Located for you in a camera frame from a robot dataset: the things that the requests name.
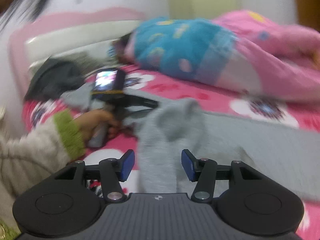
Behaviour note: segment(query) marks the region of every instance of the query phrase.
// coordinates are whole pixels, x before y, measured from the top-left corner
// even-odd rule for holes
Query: bed
[[[9,49],[12,71],[21,99],[39,66],[49,57],[64,58],[85,54],[103,63],[110,42],[127,34],[143,21],[143,13],[127,8],[108,8],[96,13],[61,13],[44,16],[17,30],[10,37]],[[206,111],[239,115],[262,122],[274,122],[297,129],[320,132],[320,110],[316,106],[285,104],[239,95],[211,86],[173,79],[158,72],[139,70],[135,65],[124,66],[128,87],[169,99],[195,98]],[[23,120],[27,130],[57,111],[66,108],[61,100],[25,102]],[[72,111],[76,117],[79,112]],[[137,140],[120,134],[102,149],[87,149],[86,164],[96,164],[109,157],[119,158],[127,149],[136,150]],[[139,168],[135,164],[125,193],[139,192]],[[320,204],[304,202],[305,215],[297,233],[305,240],[319,239]]]

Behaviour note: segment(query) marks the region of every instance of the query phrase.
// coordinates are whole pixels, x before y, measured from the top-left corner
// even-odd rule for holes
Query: gray ridged surface
[[[190,201],[186,194],[132,194],[123,204],[107,206],[96,223],[61,240],[298,240],[294,233],[257,237],[225,224],[206,204]],[[41,240],[29,236],[19,240]]]

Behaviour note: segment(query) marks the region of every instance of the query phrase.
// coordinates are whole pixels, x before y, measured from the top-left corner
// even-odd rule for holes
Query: screw
[[[195,198],[197,199],[207,199],[210,197],[210,194],[208,192],[205,191],[198,191],[197,193],[195,193]]]
[[[107,195],[108,199],[119,200],[122,198],[122,194],[119,192],[111,192]]]
[[[159,195],[159,196],[155,196],[155,199],[156,199],[156,200],[162,200],[163,197]]]

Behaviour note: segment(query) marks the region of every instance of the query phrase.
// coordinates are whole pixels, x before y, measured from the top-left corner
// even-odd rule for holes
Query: pink headboard
[[[27,92],[30,83],[28,68],[31,62],[27,57],[25,43],[31,38],[77,25],[143,19],[145,15],[141,12],[112,7],[95,13],[66,12],[47,15],[16,30],[9,39],[9,57],[21,98]]]

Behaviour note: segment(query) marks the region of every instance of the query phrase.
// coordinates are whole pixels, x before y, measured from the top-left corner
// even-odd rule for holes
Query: flower pattern
[[[130,89],[141,89],[147,85],[149,81],[154,80],[153,75],[142,75],[140,73],[132,73],[127,75],[124,87]]]
[[[115,158],[120,159],[124,153],[118,149],[100,149],[89,156],[84,158],[84,161],[87,165],[96,165],[101,160],[107,158]],[[128,195],[131,192],[137,192],[137,185],[138,185],[138,171],[131,171],[129,178],[126,182],[120,183],[122,187],[122,191],[124,194]],[[87,180],[87,188],[91,190],[95,195],[98,197],[103,197],[101,182],[98,180]]]
[[[46,102],[39,102],[35,109],[31,113],[31,123],[32,127],[36,127],[42,122],[43,117],[46,114],[50,114],[57,107],[57,103],[54,100],[48,100]]]
[[[311,131],[317,131],[320,133],[320,115],[314,114],[307,117],[303,117],[302,122]]]
[[[230,102],[230,108],[236,113],[255,120],[282,123],[295,128],[298,121],[288,113],[285,104],[263,99],[235,99]]]

